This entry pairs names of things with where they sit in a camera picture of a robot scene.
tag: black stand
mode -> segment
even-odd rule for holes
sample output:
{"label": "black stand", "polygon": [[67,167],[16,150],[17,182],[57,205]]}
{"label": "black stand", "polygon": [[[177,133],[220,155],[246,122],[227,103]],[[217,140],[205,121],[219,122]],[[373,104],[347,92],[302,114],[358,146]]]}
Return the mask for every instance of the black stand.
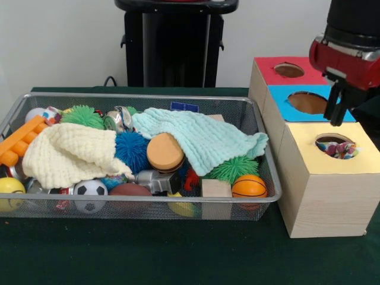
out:
{"label": "black stand", "polygon": [[115,0],[126,11],[128,85],[215,87],[223,18],[238,0]]}

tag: blue block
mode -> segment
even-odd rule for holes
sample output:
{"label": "blue block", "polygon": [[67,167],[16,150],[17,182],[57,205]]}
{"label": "blue block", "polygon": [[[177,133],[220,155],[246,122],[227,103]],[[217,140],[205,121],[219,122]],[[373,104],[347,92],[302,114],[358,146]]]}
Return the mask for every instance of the blue block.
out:
{"label": "blue block", "polygon": [[191,111],[194,113],[200,112],[200,107],[198,105],[184,104],[179,102],[171,102],[170,104],[171,111]]}
{"label": "blue block", "polygon": [[[302,113],[292,106],[288,97],[293,93],[306,91],[318,94],[328,100],[331,86],[329,85],[272,85],[269,91],[277,104],[278,109],[285,121],[288,122],[328,122],[323,114],[311,115]],[[346,112],[343,122],[355,122],[350,112]]]}

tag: metal basket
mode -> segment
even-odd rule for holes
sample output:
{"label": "metal basket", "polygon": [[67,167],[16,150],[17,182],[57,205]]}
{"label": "metal basket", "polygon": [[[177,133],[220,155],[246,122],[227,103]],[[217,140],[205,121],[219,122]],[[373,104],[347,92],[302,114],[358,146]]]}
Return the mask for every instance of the metal basket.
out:
{"label": "metal basket", "polygon": [[[22,126],[27,112],[35,107],[54,106],[64,110],[73,105],[89,105],[107,112],[118,105],[133,106],[137,110],[149,107],[169,109],[171,102],[198,105],[199,111],[206,115],[221,114],[226,122],[248,135],[265,132],[256,103],[244,97],[31,93],[21,96],[5,117],[0,125],[1,139]],[[266,198],[203,198],[199,197],[200,187],[194,187],[191,192],[181,189],[180,192],[185,197],[178,198],[0,194],[0,205],[3,202],[21,204],[14,211],[0,212],[0,217],[257,221],[269,204],[281,197],[280,181],[269,147],[258,161],[260,176],[267,186]],[[86,202],[101,204],[102,209],[93,214],[78,211],[76,205]],[[57,207],[62,203],[65,204],[64,208]]]}

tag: yellow ball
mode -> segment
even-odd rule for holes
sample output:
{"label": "yellow ball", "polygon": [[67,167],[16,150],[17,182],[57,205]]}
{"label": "yellow ball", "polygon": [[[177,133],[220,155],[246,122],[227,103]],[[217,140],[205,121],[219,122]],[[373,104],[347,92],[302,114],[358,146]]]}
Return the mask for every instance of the yellow ball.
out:
{"label": "yellow ball", "polygon": [[24,202],[22,199],[4,199],[1,193],[25,194],[24,185],[15,178],[0,178],[0,212],[16,210]]}

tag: orange toy block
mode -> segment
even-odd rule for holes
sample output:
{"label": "orange toy block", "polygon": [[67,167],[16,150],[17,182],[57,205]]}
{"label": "orange toy block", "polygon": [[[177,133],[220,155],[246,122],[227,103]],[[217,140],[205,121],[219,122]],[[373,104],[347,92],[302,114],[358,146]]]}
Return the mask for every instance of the orange toy block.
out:
{"label": "orange toy block", "polygon": [[18,162],[18,158],[25,155],[29,144],[46,127],[48,127],[48,125],[45,124],[45,119],[41,116],[35,116],[1,142],[0,165],[5,164],[8,167],[14,166]]}

